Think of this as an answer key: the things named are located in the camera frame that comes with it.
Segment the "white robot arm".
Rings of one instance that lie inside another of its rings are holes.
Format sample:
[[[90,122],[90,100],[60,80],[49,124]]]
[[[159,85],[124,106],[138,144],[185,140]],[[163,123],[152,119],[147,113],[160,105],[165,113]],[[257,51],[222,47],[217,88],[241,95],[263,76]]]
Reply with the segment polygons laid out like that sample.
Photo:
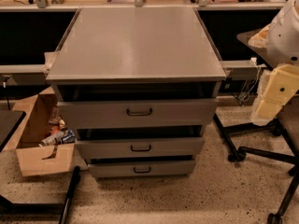
[[[277,66],[264,70],[259,81],[250,121],[268,124],[299,91],[299,0],[288,0],[256,38],[266,39],[266,52]]]

